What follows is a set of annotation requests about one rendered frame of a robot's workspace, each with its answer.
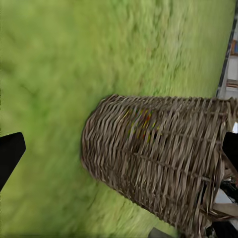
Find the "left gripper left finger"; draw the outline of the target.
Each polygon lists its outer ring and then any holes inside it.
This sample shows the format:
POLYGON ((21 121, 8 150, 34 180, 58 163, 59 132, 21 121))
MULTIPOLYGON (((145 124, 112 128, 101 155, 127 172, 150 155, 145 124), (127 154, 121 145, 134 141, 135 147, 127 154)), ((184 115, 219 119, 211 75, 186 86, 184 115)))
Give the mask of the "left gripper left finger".
POLYGON ((25 151, 22 132, 0 137, 0 191, 25 151))

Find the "wicker basket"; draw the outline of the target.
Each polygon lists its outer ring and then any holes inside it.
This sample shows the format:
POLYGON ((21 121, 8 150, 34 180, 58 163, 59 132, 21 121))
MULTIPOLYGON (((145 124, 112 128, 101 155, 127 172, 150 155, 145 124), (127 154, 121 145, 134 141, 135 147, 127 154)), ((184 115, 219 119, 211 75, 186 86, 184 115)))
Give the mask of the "wicker basket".
POLYGON ((238 179, 222 149, 237 107, 237 98, 108 95, 86 122, 83 167, 179 233, 206 238, 212 222, 238 221, 238 203, 216 204, 220 184, 238 179))

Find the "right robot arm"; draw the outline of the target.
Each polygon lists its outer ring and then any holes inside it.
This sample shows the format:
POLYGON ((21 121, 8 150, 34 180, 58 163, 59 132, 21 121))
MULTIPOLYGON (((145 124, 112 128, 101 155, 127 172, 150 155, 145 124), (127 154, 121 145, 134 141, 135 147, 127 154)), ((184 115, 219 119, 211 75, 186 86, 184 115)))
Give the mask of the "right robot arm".
MULTIPOLYGON (((232 203, 226 192, 220 187, 217 196, 217 203, 232 203)), ((218 238, 238 238, 238 221, 212 222, 218 238)))

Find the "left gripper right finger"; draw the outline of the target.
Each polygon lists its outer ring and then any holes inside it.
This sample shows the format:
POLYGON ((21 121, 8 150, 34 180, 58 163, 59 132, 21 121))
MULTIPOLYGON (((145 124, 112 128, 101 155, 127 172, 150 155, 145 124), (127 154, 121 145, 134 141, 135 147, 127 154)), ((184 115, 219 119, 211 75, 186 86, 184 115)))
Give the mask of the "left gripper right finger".
POLYGON ((238 133, 227 132, 222 149, 238 172, 238 133))

